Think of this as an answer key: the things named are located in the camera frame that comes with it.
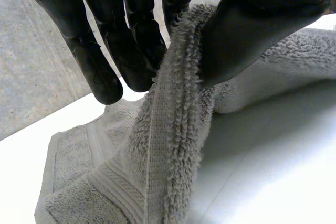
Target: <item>gray floor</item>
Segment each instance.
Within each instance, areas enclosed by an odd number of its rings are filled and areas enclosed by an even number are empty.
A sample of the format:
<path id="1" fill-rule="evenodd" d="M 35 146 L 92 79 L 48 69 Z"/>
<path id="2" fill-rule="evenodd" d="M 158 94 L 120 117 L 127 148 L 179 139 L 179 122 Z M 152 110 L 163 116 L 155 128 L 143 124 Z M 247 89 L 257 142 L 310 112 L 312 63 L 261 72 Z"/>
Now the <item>gray floor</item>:
<path id="1" fill-rule="evenodd" d="M 192 3 L 218 3 L 193 0 Z M 155 16 L 164 38 L 161 0 Z M 34 0 L 0 0 L 0 140 L 90 93 L 65 42 Z M 95 35 L 97 28 L 88 12 Z M 100 36 L 96 36 L 102 45 Z M 107 56 L 112 67 L 111 58 Z"/>

